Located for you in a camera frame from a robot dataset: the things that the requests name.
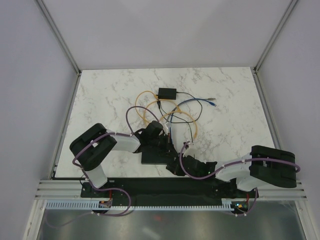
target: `black power brick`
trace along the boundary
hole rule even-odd
[[[176,88],[159,87],[158,99],[176,100],[177,99],[177,89]]]

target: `gray floor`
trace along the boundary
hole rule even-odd
[[[60,225],[84,213],[48,210]],[[127,216],[87,215],[60,229],[42,226],[44,240],[304,240],[293,202],[258,202],[246,217],[216,211],[135,211]]]

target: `blue cable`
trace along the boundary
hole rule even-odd
[[[185,103],[187,103],[187,102],[191,102],[191,101],[205,101],[205,102],[209,103],[210,105],[212,105],[212,106],[214,106],[214,107],[217,106],[214,102],[209,101],[209,100],[204,99],[204,98],[190,98],[190,99],[188,99],[188,100],[185,100],[185,101],[180,102],[180,103],[178,104],[178,106],[180,106],[180,105],[182,105],[182,104],[185,104]],[[170,114],[170,115],[171,115],[170,123],[172,123],[172,118],[174,117],[174,114],[172,113],[172,114]],[[169,131],[170,131],[170,137],[171,137],[171,141],[172,141],[171,126],[170,126],[170,128],[169,128]]]

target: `table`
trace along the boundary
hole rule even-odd
[[[196,98],[216,98],[216,107],[202,102],[203,112],[197,121],[198,137],[194,140],[198,160],[226,162],[247,154],[254,145],[274,147],[249,67],[84,70],[55,177],[81,177],[81,170],[72,165],[74,156],[69,150],[70,143],[95,123],[102,123],[118,133],[130,133],[125,120],[127,109],[135,105],[139,93],[145,90],[158,93],[158,88],[176,88],[178,92],[187,92]],[[175,102],[178,104],[187,99],[190,96],[179,93]],[[154,100],[151,93],[144,93],[138,104],[146,106]],[[166,112],[174,108],[170,102],[163,102],[162,106]],[[149,109],[161,116],[157,104]],[[196,101],[181,106],[182,111],[194,118],[200,109]],[[153,119],[149,113],[146,116],[148,120]],[[128,118],[133,130],[144,127],[134,109]],[[188,125],[173,124],[172,138],[180,152],[183,142],[191,139]],[[141,153],[111,151],[101,165],[107,177],[174,176],[165,165],[142,165]]]

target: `gray wall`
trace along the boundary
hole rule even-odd
[[[44,0],[81,69],[253,67],[290,0]]]
[[[0,8],[0,239],[21,239],[76,74],[33,0]]]
[[[262,65],[261,80],[285,149],[320,223],[320,1],[301,0]]]

